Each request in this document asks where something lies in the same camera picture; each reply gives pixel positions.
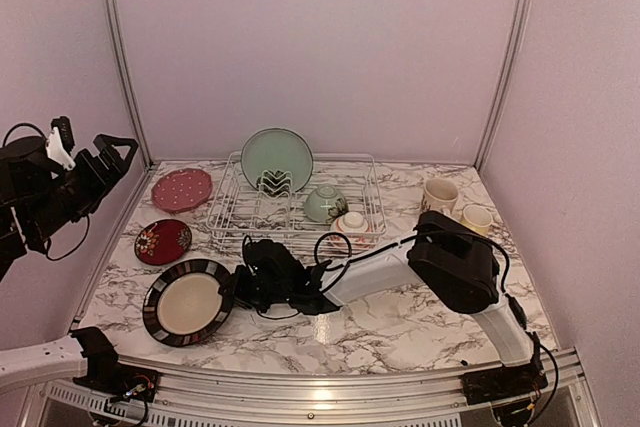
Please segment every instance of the pink polka dot plate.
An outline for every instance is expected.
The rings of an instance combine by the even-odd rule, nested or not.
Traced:
[[[170,214],[193,210],[205,203],[213,191],[211,176],[201,169],[169,172],[151,189],[151,201]]]

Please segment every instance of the white mug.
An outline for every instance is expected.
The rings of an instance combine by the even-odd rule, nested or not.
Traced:
[[[437,210],[446,216],[451,216],[459,197],[456,184],[446,179],[429,179],[422,189],[422,203],[420,212]]]
[[[476,234],[487,235],[493,224],[493,215],[481,205],[467,205],[462,209],[460,223],[473,230]]]

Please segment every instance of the mint green plate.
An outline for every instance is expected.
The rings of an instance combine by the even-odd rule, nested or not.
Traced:
[[[302,189],[313,171],[311,149],[295,132],[273,128],[253,134],[242,148],[240,160],[242,173],[254,189],[265,170],[272,173],[290,172],[291,188],[294,192]]]

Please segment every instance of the red floral plate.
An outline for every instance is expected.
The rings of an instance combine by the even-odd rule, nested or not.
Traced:
[[[151,189],[151,201],[170,214],[205,203],[213,191],[211,176],[201,169],[180,169],[163,176]]]
[[[176,219],[147,225],[136,237],[134,250],[140,262],[164,265],[178,260],[191,247],[191,229]]]

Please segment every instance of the white marble surface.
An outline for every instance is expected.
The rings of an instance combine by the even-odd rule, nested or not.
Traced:
[[[198,167],[209,172],[214,189],[223,162],[164,162],[155,174]],[[454,216],[469,203],[494,212],[496,225],[490,237],[511,256],[509,292],[524,307],[530,328],[549,347],[556,346],[549,320],[509,233],[471,167],[383,163],[377,166],[387,218],[385,238],[410,231],[417,220],[421,185],[425,178],[441,176],[456,183],[461,192]],[[449,311],[424,285],[379,292],[317,317],[297,316],[270,321],[235,308],[226,324],[205,342],[172,348],[156,342],[142,323],[143,298],[165,267],[139,262],[133,251],[138,232],[151,222],[169,217],[150,200],[151,186],[130,219],[91,300],[81,326],[102,329],[123,356],[208,369],[280,374],[373,374],[413,372],[498,360],[495,349],[468,316]],[[184,257],[217,260],[230,270],[238,257],[220,254],[210,241],[205,219],[211,201],[193,212],[175,217],[193,232],[193,245]],[[274,307],[270,315],[291,310]]]

